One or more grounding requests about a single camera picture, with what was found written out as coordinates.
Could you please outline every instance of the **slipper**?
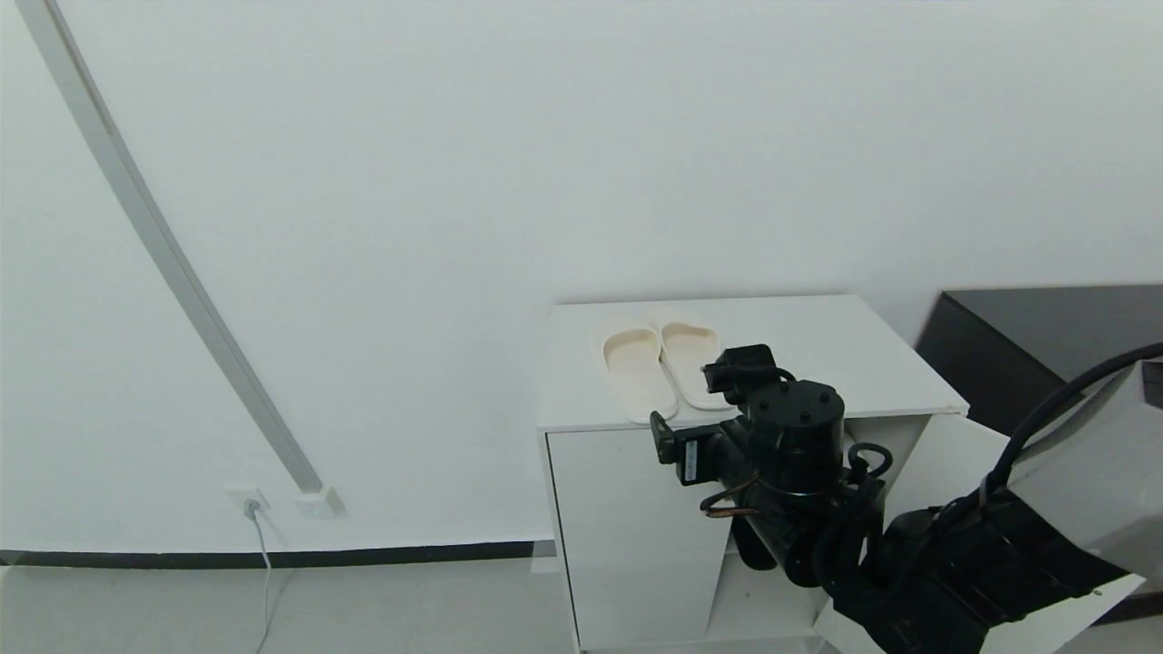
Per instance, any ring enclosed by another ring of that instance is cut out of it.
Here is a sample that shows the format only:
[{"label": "slipper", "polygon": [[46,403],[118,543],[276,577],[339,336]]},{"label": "slipper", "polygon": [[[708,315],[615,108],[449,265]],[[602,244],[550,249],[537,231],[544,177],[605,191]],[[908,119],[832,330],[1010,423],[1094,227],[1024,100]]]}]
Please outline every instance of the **slipper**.
[{"label": "slipper", "polygon": [[650,424],[650,412],[678,413],[678,398],[658,363],[662,339],[641,319],[615,318],[598,334],[597,350],[606,383],[626,417]]},{"label": "slipper", "polygon": [[662,362],[675,379],[683,399],[695,408],[730,408],[722,393],[707,392],[702,367],[722,354],[719,333],[693,315],[663,307],[650,312],[650,324],[662,336]]}]

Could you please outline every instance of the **power plug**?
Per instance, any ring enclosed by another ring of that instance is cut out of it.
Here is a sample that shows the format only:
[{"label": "power plug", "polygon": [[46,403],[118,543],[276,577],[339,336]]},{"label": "power plug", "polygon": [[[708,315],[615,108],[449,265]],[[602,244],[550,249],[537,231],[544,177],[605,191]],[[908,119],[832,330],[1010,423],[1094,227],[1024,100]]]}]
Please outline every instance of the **power plug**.
[{"label": "power plug", "polygon": [[242,514],[245,516],[248,520],[254,523],[256,519],[255,513],[258,513],[258,510],[262,507],[263,505],[259,504],[257,499],[248,499],[242,503]]}]

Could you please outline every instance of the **black baseboard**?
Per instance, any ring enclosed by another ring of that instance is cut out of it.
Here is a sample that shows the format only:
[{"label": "black baseboard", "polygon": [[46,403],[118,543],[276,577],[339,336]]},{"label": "black baseboard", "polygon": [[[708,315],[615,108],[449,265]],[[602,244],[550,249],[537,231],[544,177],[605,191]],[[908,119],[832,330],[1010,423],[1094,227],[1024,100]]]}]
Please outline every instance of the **black baseboard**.
[{"label": "black baseboard", "polygon": [[[390,566],[438,561],[528,559],[534,541],[478,542],[426,547],[344,549],[340,552],[272,552],[274,568],[334,568],[340,566]],[[143,570],[237,570],[264,568],[257,552],[222,554],[104,554],[93,552],[0,550],[0,564],[62,568],[122,568]]]}]

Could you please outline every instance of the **cabinet top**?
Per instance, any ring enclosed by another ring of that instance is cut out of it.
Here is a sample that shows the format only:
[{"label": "cabinet top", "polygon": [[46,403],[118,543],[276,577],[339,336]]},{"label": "cabinet top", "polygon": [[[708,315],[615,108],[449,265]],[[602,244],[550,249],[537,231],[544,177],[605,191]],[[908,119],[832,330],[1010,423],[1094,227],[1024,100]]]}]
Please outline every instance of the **cabinet top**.
[{"label": "cabinet top", "polygon": [[[725,348],[766,343],[800,379],[835,386],[846,415],[965,413],[969,405],[856,296],[608,303],[555,306],[542,360],[538,432],[634,427],[614,403],[595,351],[597,332],[615,317],[673,306],[714,327]],[[679,397],[676,426],[726,420]]]}]

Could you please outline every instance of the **wire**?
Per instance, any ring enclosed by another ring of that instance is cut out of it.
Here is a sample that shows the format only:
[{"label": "wire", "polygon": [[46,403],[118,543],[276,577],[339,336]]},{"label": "wire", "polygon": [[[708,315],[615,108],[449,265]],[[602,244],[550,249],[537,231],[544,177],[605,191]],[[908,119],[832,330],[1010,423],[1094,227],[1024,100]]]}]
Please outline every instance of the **wire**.
[{"label": "wire", "polygon": [[856,489],[856,495],[852,496],[844,509],[836,513],[823,531],[820,532],[819,538],[816,538],[815,546],[812,548],[812,571],[815,573],[815,580],[820,582],[820,585],[823,587],[825,590],[829,590],[836,585],[836,581],[832,578],[832,576],[825,574],[825,557],[832,549],[833,541],[835,541],[836,536],[840,535],[840,531],[844,528],[844,526],[847,526],[866,504],[876,499],[877,490],[878,486],[876,484],[876,477],[872,475],[865,475],[861,481],[859,488]]},{"label": "wire", "polygon": [[990,472],[990,477],[987,477],[989,483],[986,490],[993,491],[1009,481],[1009,472],[1013,470],[1014,463],[1018,461],[1018,456],[1021,454],[1021,450],[1025,449],[1026,442],[1029,441],[1030,436],[1037,433],[1037,431],[1041,429],[1051,417],[1056,415],[1062,407],[1066,406],[1066,404],[1071,401],[1075,396],[1085,391],[1097,382],[1100,382],[1125,368],[1134,365],[1144,358],[1156,358],[1161,356],[1163,356],[1163,342],[1133,349],[1099,363],[1094,368],[1091,368],[1090,370],[1075,377],[1057,391],[1054,391],[1050,397],[1042,400],[1042,404],[1037,405],[1037,407],[1032,411],[1016,428],[1014,428],[1014,433],[1011,434],[1006,449],[1001,453],[1001,456],[998,457],[997,464],[993,465],[993,471]]},{"label": "wire", "polygon": [[1046,424],[1049,422],[1050,419],[1064,406],[1066,406],[1068,403],[1072,401],[1077,394],[1111,375],[1134,365],[1140,361],[1158,358],[1161,356],[1163,356],[1163,342],[1143,346],[1141,348],[1122,353],[1099,363],[1098,365],[1075,377],[1057,391],[1050,393],[1048,398],[1042,400],[1042,403],[1039,404],[1034,411],[1032,411],[1029,415],[1027,415],[1026,419],[1018,425],[1016,428],[1014,428],[1013,434],[1009,436],[1009,442],[1006,443],[1006,448],[1001,452],[1001,456],[998,457],[998,462],[993,464],[993,470],[991,470],[990,474],[982,479],[982,485],[978,489],[975,489],[970,495],[958,497],[947,504],[941,511],[941,514],[937,516],[934,521],[932,531],[936,534],[941,534],[975,509],[984,506],[990,493],[1004,486],[1006,482],[1009,481],[1009,474],[1013,471],[1014,463],[1018,462],[1018,457],[1021,456],[1022,450],[1026,449],[1026,443],[1029,439],[1033,438],[1039,429],[1046,426]]},{"label": "wire", "polygon": [[699,503],[699,511],[707,518],[734,518],[735,516],[755,516],[759,513],[758,509],[751,509],[748,506],[727,506],[727,507],[715,507],[718,502],[721,502],[759,481],[759,474],[756,472],[751,475],[745,482],[741,483],[735,488],[727,489],[725,491],[719,491],[715,495],[704,499]]},{"label": "wire", "polygon": [[274,616],[271,616],[270,609],[267,607],[267,598],[270,597],[271,589],[271,557],[266,554],[266,541],[263,539],[263,527],[258,524],[258,511],[262,509],[256,506],[258,503],[251,505],[250,502],[247,503],[244,509],[244,514],[247,518],[255,524],[255,531],[258,532],[258,548],[263,553],[263,563],[266,564],[266,580],[263,581],[263,639],[258,641],[258,648],[255,649],[255,654],[259,654],[263,651],[263,646],[266,645],[266,637],[271,634],[271,620]]},{"label": "wire", "polygon": [[856,470],[857,468],[862,468],[864,470],[868,469],[868,462],[857,456],[862,452],[875,452],[884,457],[884,461],[876,467],[876,470],[869,472],[869,475],[879,477],[880,475],[887,472],[889,468],[892,468],[892,453],[889,452],[889,448],[876,443],[856,443],[848,448],[848,464],[852,468],[852,470]]}]

